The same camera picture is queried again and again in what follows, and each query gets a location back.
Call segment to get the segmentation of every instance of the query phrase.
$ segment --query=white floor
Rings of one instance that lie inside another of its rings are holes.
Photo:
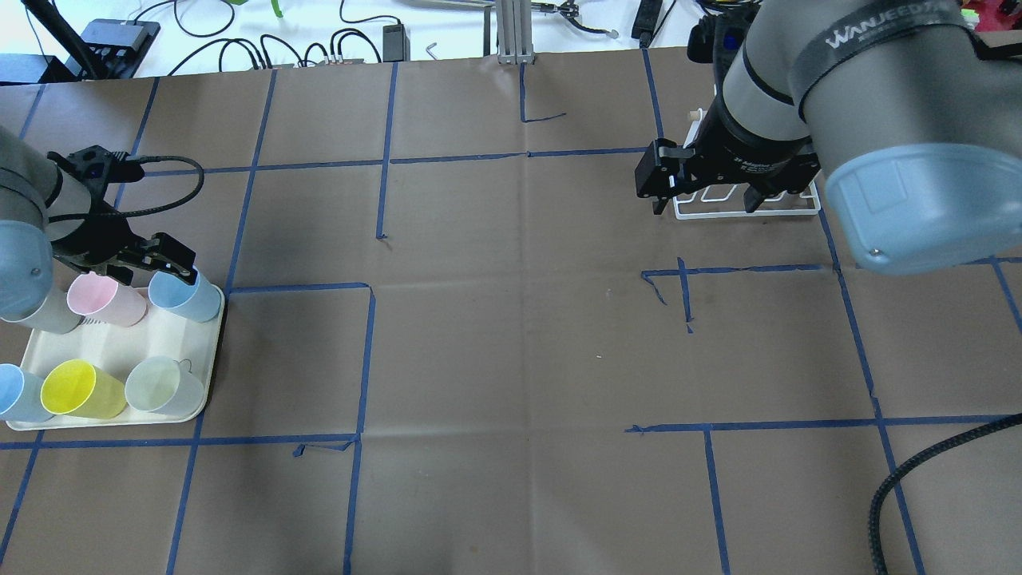
[[[94,18],[131,18],[156,1],[57,0],[57,5],[67,21],[81,32]],[[238,6],[234,23],[217,38],[243,37],[259,42],[261,34],[273,34],[304,52],[310,43],[326,44],[331,33],[349,26],[340,21],[337,15],[338,2],[335,0],[280,0],[280,5],[284,12],[283,18],[274,15],[269,0],[251,0]],[[668,5],[669,1],[665,1],[664,10]],[[533,12],[533,44],[538,53],[623,50],[638,46],[638,42],[630,36],[639,0],[580,0],[579,6],[579,21],[592,28],[616,30],[619,37],[614,40],[607,36],[582,33],[559,15]],[[181,0],[179,10],[185,26],[196,33],[216,31],[229,17],[228,6],[218,0]],[[347,19],[380,13],[394,14],[404,20],[411,38],[413,59],[429,59],[426,47],[434,42],[436,46],[432,48],[432,52],[439,59],[482,55],[482,10],[449,8],[421,0],[346,0],[344,5],[344,17]],[[689,31],[700,14],[695,2],[679,0],[654,45],[685,45]],[[175,22],[170,5],[147,13],[144,19],[158,21],[162,30],[137,76],[164,76],[192,50],[211,40],[186,36]],[[0,3],[0,22],[4,22],[0,25],[0,52],[39,52],[20,2],[11,0]],[[381,29],[386,23],[388,22],[375,21],[358,27],[379,44]],[[61,59],[66,57],[66,52],[38,22],[36,29],[46,53],[55,54]],[[268,47],[275,62],[294,61],[294,56],[283,46],[269,41]],[[354,38],[344,43],[344,52],[347,57],[372,58],[368,46]],[[216,71],[219,53],[219,46],[207,48],[185,64],[178,74]],[[247,67],[250,67],[248,56],[243,50],[232,46],[224,58],[224,68]]]

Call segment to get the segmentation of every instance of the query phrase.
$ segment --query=tray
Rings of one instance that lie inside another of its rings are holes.
[[[142,296],[148,294],[146,287],[141,287],[138,291]],[[129,405],[112,420],[54,416],[46,422],[34,424],[7,422],[7,427],[14,431],[36,431],[180,424],[194,419],[205,408],[210,397],[213,366],[220,341],[220,328],[224,322],[224,293],[219,287],[217,292],[220,293],[220,314],[210,322],[197,324],[150,303],[145,318],[131,328],[90,324],[86,321],[62,336],[33,330],[29,347],[21,360],[21,369],[40,378],[45,378],[54,368],[68,360],[84,360],[121,382],[127,381],[131,371],[149,357],[162,355],[179,362],[189,361],[191,373],[205,387],[202,403],[193,414],[175,418],[138,412]]]

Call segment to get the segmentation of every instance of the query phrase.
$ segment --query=light blue joint cover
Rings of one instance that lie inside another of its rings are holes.
[[[0,221],[0,318],[17,322],[43,305],[53,285],[53,248],[34,225]]]
[[[878,273],[922,273],[1022,243],[1022,158],[995,149],[879,149],[835,170],[826,196],[855,260]]]

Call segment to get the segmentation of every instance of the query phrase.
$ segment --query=plastic cup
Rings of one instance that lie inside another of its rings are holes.
[[[128,404],[125,385],[84,360],[53,369],[39,395],[43,408],[54,416],[109,420]]]
[[[54,285],[46,299],[43,300],[43,305],[39,306],[39,309],[32,315],[16,320],[5,318],[3,321],[51,334],[66,334],[82,324],[82,317],[67,307],[67,298]]]
[[[42,378],[17,366],[0,365],[0,420],[38,423],[52,418],[39,398],[42,387]]]
[[[95,273],[78,276],[67,290],[67,307],[104,324],[130,328],[145,317],[145,298],[117,279]]]
[[[158,308],[199,324],[210,322],[220,314],[220,292],[201,273],[195,278],[194,285],[169,273],[152,274],[149,301]]]
[[[202,404],[205,387],[182,363],[150,357],[131,371],[125,395],[139,412],[184,418]]]

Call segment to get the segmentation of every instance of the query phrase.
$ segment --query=yellow cup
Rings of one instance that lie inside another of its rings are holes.
[[[40,396],[43,408],[54,416],[109,420],[128,405],[125,385],[84,360],[54,368]]]

